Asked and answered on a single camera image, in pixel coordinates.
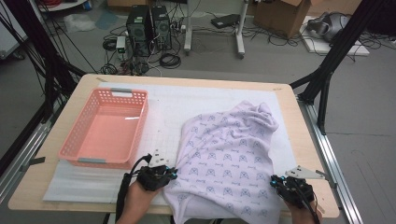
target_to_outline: plastic bag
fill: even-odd
[[[95,23],[91,21],[88,15],[71,14],[64,17],[67,33],[77,31],[90,31],[95,28]]]

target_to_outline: black box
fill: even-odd
[[[218,17],[211,20],[211,23],[216,26],[218,29],[236,25],[239,22],[240,16],[237,14],[231,14],[228,16]]]
[[[171,49],[172,37],[170,20],[165,6],[151,8],[152,22],[154,26],[154,38],[157,49]]]
[[[148,57],[150,55],[149,42],[153,38],[149,6],[132,6],[126,22],[126,28],[131,41],[133,55]]]

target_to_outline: cardboard box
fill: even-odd
[[[287,39],[298,34],[311,6],[322,0],[277,0],[257,5],[254,23]]]
[[[133,5],[149,5],[151,6],[152,0],[107,0],[107,5],[111,9],[130,11]]]

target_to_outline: white cloth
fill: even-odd
[[[277,223],[280,203],[269,184],[274,170],[268,156],[277,127],[267,104],[247,101],[188,120],[177,155],[178,178],[163,195],[176,224],[194,217]]]

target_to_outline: wooden table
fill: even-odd
[[[62,147],[66,136],[72,128],[73,122],[78,117],[78,113],[84,106],[91,90],[97,87],[101,82],[273,91],[276,94],[280,109],[282,110],[283,119],[297,164],[312,171],[323,171],[317,150],[304,122],[300,107],[297,104],[291,87],[287,84],[165,77],[86,75],[78,83],[76,90],[73,92],[73,95],[54,124],[45,143],[36,155],[37,158],[45,157],[45,162],[32,165],[26,172],[8,203],[10,209],[115,212],[116,205],[110,203],[57,203],[42,201],[58,163],[58,151]],[[314,186],[314,191],[318,197],[318,204],[324,210],[323,216],[338,217],[338,206],[328,182],[323,180],[308,180],[308,183]],[[152,205],[148,212],[151,214],[172,214],[170,207],[163,205]]]

